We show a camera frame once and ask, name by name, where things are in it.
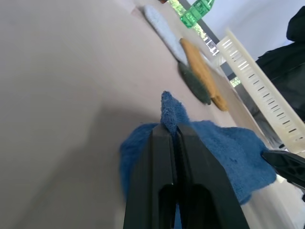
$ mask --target slotted plastic rack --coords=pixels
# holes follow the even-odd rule
[[[305,124],[242,44],[227,31],[217,48],[287,149],[305,157]]]

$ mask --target black jacket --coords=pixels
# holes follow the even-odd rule
[[[294,43],[268,51],[256,61],[275,87],[305,120],[305,6],[289,21]]]

